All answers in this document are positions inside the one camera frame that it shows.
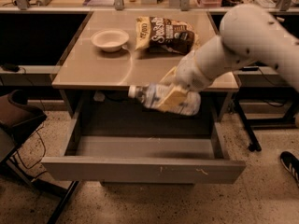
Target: speckled floor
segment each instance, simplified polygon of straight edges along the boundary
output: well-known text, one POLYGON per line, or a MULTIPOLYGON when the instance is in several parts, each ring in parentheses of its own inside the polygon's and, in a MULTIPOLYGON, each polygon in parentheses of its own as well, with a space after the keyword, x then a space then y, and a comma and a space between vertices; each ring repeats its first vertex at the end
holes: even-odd
MULTIPOLYGON (((65 111, 47 111, 40 134, 47 156, 57 155, 69 117, 65 111)), ((237 114, 221 122, 232 160, 247 168, 233 185, 107 185, 80 182, 57 223, 299 223, 299 190, 278 159, 283 150, 299 157, 299 130, 256 131, 262 152, 247 150, 249 139, 237 114)), ((42 155, 38 136, 21 149, 28 165, 42 155)), ((37 165, 26 171, 37 175, 37 165)), ((40 177, 56 182, 49 174, 40 177)), ((59 198, 33 192, 22 182, 0 177, 0 223, 47 223, 59 198)))

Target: bottle cap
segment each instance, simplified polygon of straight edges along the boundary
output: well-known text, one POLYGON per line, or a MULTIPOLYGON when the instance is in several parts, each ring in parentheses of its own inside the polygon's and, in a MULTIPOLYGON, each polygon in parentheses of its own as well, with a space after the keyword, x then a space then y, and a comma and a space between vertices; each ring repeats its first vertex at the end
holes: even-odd
POLYGON ((135 98, 136 86, 130 86, 128 96, 130 98, 135 98))

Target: shoe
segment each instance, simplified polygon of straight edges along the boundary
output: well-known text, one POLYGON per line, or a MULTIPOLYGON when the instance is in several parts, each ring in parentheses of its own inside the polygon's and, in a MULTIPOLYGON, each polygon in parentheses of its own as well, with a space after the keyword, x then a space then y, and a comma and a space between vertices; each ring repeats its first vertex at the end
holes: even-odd
POLYGON ((20 147, 46 119, 38 107, 28 105, 24 91, 16 90, 0 97, 0 128, 20 147))
POLYGON ((299 188, 299 160, 287 151, 280 154, 280 160, 286 170, 295 178, 299 188))

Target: bottle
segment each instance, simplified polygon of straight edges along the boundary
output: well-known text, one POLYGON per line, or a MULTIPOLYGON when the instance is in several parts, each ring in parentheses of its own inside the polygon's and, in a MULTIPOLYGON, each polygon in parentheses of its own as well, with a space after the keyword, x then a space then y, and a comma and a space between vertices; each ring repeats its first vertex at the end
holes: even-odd
POLYGON ((200 106, 198 92, 185 91, 174 86, 150 83, 148 86, 130 86, 128 96, 136 98, 144 107, 157 109, 185 116, 196 115, 200 106), (177 98, 183 99, 177 105, 171 105, 171 101, 177 98))

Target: crumpled snack bag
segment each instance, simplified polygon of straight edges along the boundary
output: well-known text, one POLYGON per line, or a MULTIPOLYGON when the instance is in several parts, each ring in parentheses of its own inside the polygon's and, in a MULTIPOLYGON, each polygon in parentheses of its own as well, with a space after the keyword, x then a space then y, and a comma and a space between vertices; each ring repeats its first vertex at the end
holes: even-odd
POLYGON ((161 47, 169 52, 187 54, 199 47, 198 34, 184 21, 159 17, 136 19, 136 50, 161 47))

